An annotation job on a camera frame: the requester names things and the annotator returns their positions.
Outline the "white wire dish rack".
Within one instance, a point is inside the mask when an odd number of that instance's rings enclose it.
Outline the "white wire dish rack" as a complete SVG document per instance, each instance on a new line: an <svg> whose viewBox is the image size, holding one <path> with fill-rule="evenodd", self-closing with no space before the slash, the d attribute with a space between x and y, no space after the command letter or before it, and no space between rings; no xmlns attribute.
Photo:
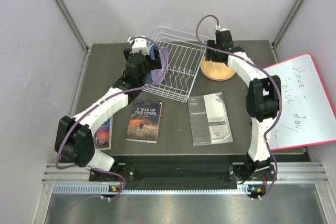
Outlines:
<svg viewBox="0 0 336 224"><path fill-rule="evenodd" d="M158 27L152 39L160 47L168 49L169 63L161 84L144 91L175 101L187 102L206 48L199 43L194 33L172 28Z"/></svg>

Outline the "purple plate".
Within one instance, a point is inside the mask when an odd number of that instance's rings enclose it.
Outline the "purple plate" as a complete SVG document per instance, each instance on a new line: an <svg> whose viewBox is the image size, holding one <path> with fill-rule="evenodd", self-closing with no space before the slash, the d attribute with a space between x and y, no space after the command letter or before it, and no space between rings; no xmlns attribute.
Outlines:
<svg viewBox="0 0 336 224"><path fill-rule="evenodd" d="M151 71L151 79L156 86L159 86L167 73L167 66L169 63L169 51L166 47L159 50L161 69Z"/></svg>

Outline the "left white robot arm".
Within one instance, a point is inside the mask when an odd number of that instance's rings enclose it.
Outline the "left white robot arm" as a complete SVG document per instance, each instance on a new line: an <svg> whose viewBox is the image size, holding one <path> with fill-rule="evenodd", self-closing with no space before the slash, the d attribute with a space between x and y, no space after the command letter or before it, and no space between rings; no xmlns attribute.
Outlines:
<svg viewBox="0 0 336 224"><path fill-rule="evenodd" d="M115 159L94 147L93 135L103 122L129 105L143 89L160 82L166 71L167 67L164 67L159 78L149 85L126 82L121 78L91 107L72 118L64 116L59 121L55 142L56 168L90 167L100 171L107 180L116 179L119 168Z"/></svg>

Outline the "orange plate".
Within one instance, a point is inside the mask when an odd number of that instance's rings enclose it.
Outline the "orange plate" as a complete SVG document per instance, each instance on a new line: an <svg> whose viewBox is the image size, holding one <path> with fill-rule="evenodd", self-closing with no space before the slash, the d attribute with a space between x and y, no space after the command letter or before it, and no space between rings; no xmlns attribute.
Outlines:
<svg viewBox="0 0 336 224"><path fill-rule="evenodd" d="M220 75L229 75L235 74L236 72L228 67L225 63L222 62L212 62L212 61L202 61L201 62L201 71L205 75L210 76L220 76Z"/></svg>

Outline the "pink plate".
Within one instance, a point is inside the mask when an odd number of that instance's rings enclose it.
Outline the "pink plate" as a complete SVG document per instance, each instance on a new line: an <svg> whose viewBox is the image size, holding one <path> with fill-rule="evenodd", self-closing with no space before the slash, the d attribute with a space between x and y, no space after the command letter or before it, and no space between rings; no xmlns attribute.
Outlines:
<svg viewBox="0 0 336 224"><path fill-rule="evenodd" d="M229 75L220 75L220 76L210 76L210 75L207 75L205 74L205 76L211 80L214 80L214 81L225 81L225 80L228 80L230 78L232 78L234 76L234 73L233 74L229 74Z"/></svg>

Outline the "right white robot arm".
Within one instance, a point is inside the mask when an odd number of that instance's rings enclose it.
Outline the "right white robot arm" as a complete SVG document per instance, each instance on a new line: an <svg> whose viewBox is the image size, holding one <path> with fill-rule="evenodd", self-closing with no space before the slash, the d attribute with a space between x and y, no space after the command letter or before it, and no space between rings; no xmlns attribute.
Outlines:
<svg viewBox="0 0 336 224"><path fill-rule="evenodd" d="M207 41L206 61L224 63L248 87L246 110L251 117L251 144L245 161L244 178L258 179L270 168L269 140L281 110L281 81L256 66L239 46L235 47L230 30L217 28L215 40Z"/></svg>

